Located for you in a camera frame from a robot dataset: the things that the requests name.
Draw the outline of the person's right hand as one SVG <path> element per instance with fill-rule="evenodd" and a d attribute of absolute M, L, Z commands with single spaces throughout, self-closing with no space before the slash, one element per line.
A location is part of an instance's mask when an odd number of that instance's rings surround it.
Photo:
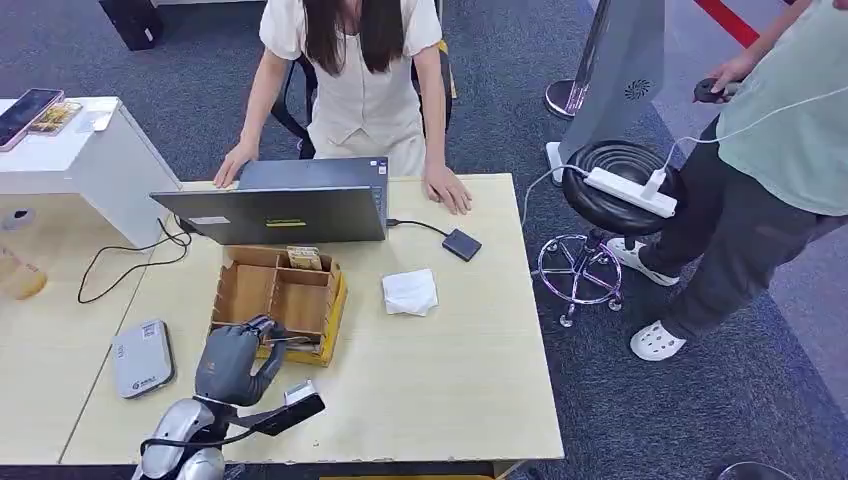
<path fill-rule="evenodd" d="M 711 92 L 719 94 L 730 83 L 741 82 L 759 62 L 756 55 L 743 52 L 731 60 L 716 67 L 709 76 L 715 79 Z"/>
<path fill-rule="evenodd" d="M 224 157 L 213 184 L 216 188 L 227 188 L 235 180 L 236 175 L 250 161 L 256 160 L 259 154 L 259 143 L 253 140 L 240 140 Z"/>

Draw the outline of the person's left hand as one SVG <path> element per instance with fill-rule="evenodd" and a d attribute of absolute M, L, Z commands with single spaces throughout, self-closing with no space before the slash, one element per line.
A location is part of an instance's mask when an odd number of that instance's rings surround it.
<path fill-rule="evenodd" d="M 428 164 L 423 175 L 423 188 L 431 201 L 443 204 L 451 214 L 467 214 L 472 198 L 456 174 L 446 165 Z"/>

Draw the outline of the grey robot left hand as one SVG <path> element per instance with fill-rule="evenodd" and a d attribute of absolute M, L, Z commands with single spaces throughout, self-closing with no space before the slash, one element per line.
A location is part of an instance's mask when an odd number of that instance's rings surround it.
<path fill-rule="evenodd" d="M 264 336 L 277 340 L 285 329 L 267 315 L 212 331 L 198 363 L 194 393 L 211 401 L 248 407 L 258 403 L 279 372 L 286 346 L 276 343 L 258 370 L 253 369 Z"/>

